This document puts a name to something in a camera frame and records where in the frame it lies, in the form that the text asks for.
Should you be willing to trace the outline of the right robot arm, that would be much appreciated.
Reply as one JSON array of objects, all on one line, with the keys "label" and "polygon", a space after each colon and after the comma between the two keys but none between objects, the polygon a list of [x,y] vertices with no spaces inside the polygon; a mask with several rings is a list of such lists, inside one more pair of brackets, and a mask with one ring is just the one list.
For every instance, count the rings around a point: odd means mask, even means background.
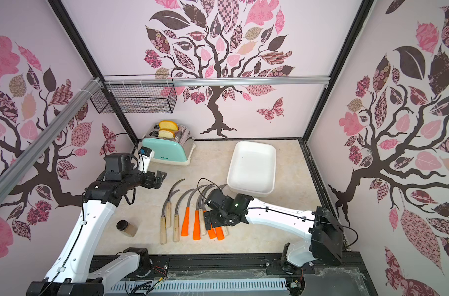
[{"label": "right robot arm", "polygon": [[293,210],[245,194],[232,198],[220,189],[205,196],[204,205],[208,208],[204,213],[208,230],[240,223],[261,224],[300,237],[301,241],[284,246],[283,261],[287,265],[299,268],[315,260],[330,266],[342,264],[345,227],[324,207]]}]

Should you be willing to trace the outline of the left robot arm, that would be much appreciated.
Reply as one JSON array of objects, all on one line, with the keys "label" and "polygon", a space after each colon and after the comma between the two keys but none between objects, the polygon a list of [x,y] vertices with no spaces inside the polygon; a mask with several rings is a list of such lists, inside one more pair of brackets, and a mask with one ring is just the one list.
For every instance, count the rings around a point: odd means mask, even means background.
[{"label": "left robot arm", "polygon": [[128,191],[137,187],[159,189],[167,176],[148,166],[154,151],[142,147],[138,155],[105,156],[105,169],[82,196],[78,221],[57,261],[42,281],[33,281],[29,296],[102,296],[128,274],[136,271],[143,255],[126,252],[95,272],[90,272],[101,235]]}]

